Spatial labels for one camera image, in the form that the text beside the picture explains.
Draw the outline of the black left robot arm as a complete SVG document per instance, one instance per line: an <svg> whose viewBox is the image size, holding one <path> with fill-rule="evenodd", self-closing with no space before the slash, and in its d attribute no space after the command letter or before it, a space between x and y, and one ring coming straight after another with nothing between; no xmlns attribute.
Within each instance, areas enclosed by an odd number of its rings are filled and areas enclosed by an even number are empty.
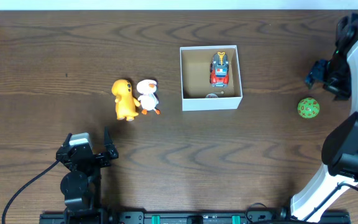
<svg viewBox="0 0 358 224"><path fill-rule="evenodd" d="M107 127L104 129L104 147L104 152L95 154L88 133L70 133L56 153L57 160L69 170L61 181L60 190L73 215L102 209L101 169L111 166L111 161L119 157Z"/></svg>

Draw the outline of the red toy truck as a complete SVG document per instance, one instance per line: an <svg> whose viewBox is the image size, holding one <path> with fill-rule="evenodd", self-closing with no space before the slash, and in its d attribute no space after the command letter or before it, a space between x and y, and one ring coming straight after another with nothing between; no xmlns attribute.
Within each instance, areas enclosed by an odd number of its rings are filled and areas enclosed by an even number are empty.
<svg viewBox="0 0 358 224"><path fill-rule="evenodd" d="M217 52L210 64L209 82L212 87L227 87L229 83L229 60L225 52Z"/></svg>

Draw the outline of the wooden rattle drum toy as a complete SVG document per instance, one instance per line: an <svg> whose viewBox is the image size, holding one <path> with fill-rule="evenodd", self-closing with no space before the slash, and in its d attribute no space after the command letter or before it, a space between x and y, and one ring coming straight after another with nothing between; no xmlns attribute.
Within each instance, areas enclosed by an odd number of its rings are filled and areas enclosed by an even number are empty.
<svg viewBox="0 0 358 224"><path fill-rule="evenodd" d="M206 95L206 98L219 98L220 95L223 95L224 91L209 93Z"/></svg>

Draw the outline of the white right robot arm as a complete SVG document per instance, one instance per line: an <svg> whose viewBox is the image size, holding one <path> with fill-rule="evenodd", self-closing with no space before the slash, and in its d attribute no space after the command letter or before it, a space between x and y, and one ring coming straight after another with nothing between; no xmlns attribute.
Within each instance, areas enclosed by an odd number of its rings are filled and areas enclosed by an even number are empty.
<svg viewBox="0 0 358 224"><path fill-rule="evenodd" d="M336 100L351 100L351 112L324 141L317 173L281 212L285 222L350 223L348 214L327 209L345 191L358 192L358 13L338 22L335 46L331 59L315 62L305 83L312 88L321 82Z"/></svg>

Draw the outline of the green ball with red symbols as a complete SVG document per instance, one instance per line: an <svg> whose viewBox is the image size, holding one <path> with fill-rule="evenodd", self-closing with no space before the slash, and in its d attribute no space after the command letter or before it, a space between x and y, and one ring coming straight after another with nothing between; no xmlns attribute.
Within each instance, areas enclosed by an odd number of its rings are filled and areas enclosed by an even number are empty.
<svg viewBox="0 0 358 224"><path fill-rule="evenodd" d="M314 118L319 114L319 103L311 97L302 99L297 106L298 114L305 119Z"/></svg>

